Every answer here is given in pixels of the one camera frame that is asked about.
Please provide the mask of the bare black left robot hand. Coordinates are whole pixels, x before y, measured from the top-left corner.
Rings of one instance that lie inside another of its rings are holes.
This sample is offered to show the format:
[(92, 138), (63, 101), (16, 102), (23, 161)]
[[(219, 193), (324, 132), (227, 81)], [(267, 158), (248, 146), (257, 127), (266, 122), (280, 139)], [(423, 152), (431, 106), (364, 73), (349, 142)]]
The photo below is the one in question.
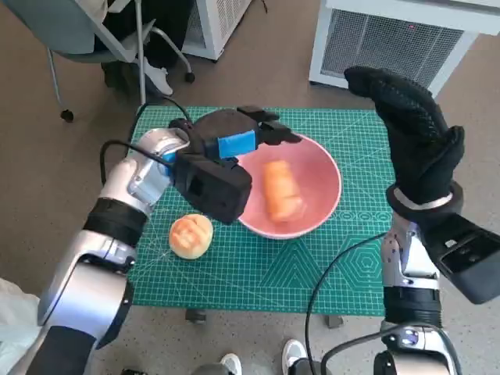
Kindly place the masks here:
[(254, 152), (261, 144), (297, 144), (302, 138), (280, 122), (274, 112), (256, 106), (217, 109), (195, 122), (175, 119), (170, 128), (182, 130), (189, 140), (187, 151), (210, 160), (231, 159)]

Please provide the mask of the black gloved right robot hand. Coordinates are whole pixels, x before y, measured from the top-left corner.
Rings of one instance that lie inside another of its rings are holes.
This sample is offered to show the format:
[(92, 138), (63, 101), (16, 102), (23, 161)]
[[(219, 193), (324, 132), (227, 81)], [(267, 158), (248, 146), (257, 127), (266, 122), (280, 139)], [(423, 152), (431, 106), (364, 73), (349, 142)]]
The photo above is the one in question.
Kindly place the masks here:
[(417, 205), (447, 196), (464, 154), (463, 127), (449, 127), (432, 94), (413, 80), (366, 66), (347, 68), (344, 75), (350, 92), (371, 99), (384, 122), (403, 195)]

